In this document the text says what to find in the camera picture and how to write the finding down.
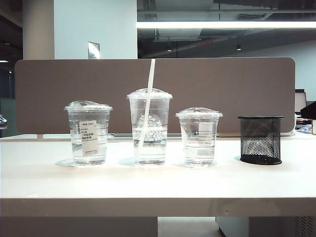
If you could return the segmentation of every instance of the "white desk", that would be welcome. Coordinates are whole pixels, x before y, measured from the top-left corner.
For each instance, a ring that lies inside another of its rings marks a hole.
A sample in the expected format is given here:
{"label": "white desk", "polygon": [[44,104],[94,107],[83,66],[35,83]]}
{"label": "white desk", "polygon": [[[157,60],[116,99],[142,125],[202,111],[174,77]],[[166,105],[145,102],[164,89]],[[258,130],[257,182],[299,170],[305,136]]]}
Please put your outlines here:
{"label": "white desk", "polygon": [[180,141],[149,167],[131,165],[130,141],[110,141],[105,164],[62,167],[70,141],[2,139],[1,216],[315,216],[315,146],[282,137],[283,163],[264,166],[239,160],[239,138],[219,138],[214,164],[189,168]]}

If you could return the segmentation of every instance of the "gray partition panel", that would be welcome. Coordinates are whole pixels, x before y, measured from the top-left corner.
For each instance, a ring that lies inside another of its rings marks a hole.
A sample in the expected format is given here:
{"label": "gray partition panel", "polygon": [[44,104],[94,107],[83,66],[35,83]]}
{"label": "gray partition panel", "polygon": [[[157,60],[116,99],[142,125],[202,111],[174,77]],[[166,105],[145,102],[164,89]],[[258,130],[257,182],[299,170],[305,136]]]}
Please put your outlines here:
{"label": "gray partition panel", "polygon": [[[64,106],[90,100],[113,106],[109,131],[130,133],[126,95],[147,87],[149,59],[21,60],[15,66],[17,126],[22,133],[69,133]],[[295,65],[291,58],[158,59],[154,88],[173,95],[168,132],[180,132],[175,113],[188,107],[221,111],[218,131],[239,133],[238,116],[283,115],[294,127]]]}

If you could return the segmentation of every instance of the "computer monitor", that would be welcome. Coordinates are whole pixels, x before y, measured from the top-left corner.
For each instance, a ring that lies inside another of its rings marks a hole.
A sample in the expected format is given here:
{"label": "computer monitor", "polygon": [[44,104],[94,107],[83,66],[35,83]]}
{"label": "computer monitor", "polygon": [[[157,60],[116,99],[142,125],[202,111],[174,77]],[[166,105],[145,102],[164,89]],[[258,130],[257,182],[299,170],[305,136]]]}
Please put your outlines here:
{"label": "computer monitor", "polygon": [[306,93],[305,92],[296,92],[295,93],[295,113],[300,115],[301,109],[307,106],[306,103]]}

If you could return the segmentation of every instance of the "white column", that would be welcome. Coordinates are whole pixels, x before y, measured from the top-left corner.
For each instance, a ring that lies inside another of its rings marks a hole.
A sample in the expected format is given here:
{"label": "white column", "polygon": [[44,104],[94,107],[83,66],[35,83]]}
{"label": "white column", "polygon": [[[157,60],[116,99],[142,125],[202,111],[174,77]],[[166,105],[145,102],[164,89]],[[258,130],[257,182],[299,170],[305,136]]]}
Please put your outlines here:
{"label": "white column", "polygon": [[55,58],[54,0],[23,0],[23,58]]}
{"label": "white column", "polygon": [[24,59],[137,58],[136,0],[23,0]]}

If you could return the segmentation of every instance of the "paper label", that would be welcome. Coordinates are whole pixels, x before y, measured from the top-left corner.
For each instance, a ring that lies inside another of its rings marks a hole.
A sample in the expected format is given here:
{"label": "paper label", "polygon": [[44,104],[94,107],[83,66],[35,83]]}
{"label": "paper label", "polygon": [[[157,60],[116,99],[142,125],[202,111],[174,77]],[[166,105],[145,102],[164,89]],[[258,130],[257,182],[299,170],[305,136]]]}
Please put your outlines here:
{"label": "paper label", "polygon": [[83,156],[88,157],[97,155],[99,153],[97,121],[82,121],[79,122],[79,127]]}

